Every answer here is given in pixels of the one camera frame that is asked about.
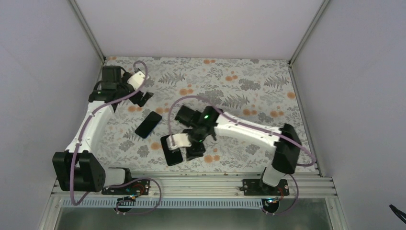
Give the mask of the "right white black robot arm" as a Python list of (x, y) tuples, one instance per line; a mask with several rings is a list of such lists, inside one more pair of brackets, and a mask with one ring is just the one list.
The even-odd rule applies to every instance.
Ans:
[(273, 152), (271, 163), (261, 175), (260, 191), (271, 195), (278, 188), (280, 180), (295, 172), (302, 143), (292, 125), (270, 127), (232, 116), (230, 113), (207, 106), (202, 112), (182, 106), (175, 120), (187, 129), (179, 134), (170, 134), (166, 138), (169, 150), (186, 148), (192, 157), (204, 153), (203, 141), (211, 136), (236, 138)]

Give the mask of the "black phone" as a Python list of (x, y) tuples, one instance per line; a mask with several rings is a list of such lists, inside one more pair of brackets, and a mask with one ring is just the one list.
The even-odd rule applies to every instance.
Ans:
[(170, 150), (167, 144), (167, 138), (169, 136), (163, 136), (160, 138), (162, 149), (164, 152), (165, 160), (168, 166), (174, 166), (183, 162), (183, 157), (180, 149)]

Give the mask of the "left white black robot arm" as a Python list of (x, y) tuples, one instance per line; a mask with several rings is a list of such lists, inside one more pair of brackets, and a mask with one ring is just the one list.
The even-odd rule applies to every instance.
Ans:
[(135, 68), (128, 72), (120, 66), (104, 66), (88, 98), (88, 108), (83, 122), (72, 142), (52, 158), (56, 177), (62, 191), (99, 192), (114, 185), (121, 194), (133, 189), (133, 180), (123, 168), (102, 166), (96, 158), (100, 141), (113, 117), (120, 99), (130, 100), (142, 107), (153, 96), (140, 91), (146, 76)]

